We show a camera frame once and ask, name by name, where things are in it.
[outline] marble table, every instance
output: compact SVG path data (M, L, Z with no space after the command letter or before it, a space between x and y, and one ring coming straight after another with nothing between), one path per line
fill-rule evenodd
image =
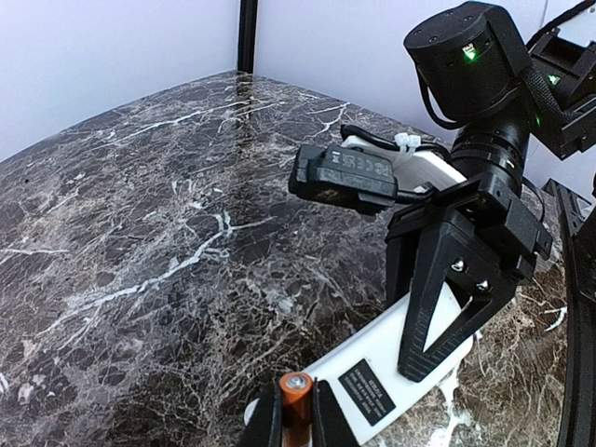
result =
M287 191L299 144L339 141L340 123L412 130L228 73L0 164L0 446L232 446L264 383L382 312L390 214ZM452 404L436 388L368 445L555 445L565 295L547 219L550 261L481 331Z

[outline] silver screw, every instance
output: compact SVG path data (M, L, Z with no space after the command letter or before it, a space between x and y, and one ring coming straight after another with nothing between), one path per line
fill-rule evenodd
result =
M486 279L483 282L479 282L478 284L476 284L476 289L478 289L479 291L488 291L488 288L489 283Z
M454 272L463 272L465 268L466 268L466 265L464 264L464 262L461 259L458 259L453 264L451 264L451 269Z
M306 388L308 382L303 375L293 375L286 381L286 385L291 389L303 389Z

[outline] wall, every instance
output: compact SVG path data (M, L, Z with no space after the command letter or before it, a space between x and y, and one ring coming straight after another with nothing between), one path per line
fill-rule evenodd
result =
M461 0L260 0L255 72L351 101L434 135L420 99L405 35L420 21ZM573 0L494 0L506 7L524 40ZM551 174L586 194L596 164L561 167L533 141L527 173L538 183ZM581 170L581 178L576 169Z
M234 69L239 3L0 1L0 160L117 105Z

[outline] green led indicator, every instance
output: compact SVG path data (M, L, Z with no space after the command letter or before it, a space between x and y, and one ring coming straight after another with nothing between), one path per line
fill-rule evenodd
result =
M549 81L550 84L552 84L553 86L556 86L557 84L559 84L559 81L561 80L561 78L555 74L549 74Z
M478 56L478 51L474 47L474 44L467 44L462 48L462 51L464 51L464 55L469 61L474 61L476 56Z

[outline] black vertical post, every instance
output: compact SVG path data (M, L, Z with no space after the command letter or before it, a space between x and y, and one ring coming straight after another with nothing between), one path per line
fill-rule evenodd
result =
M257 35L258 0L240 3L240 28L238 33L238 64L240 72L254 71L254 44Z

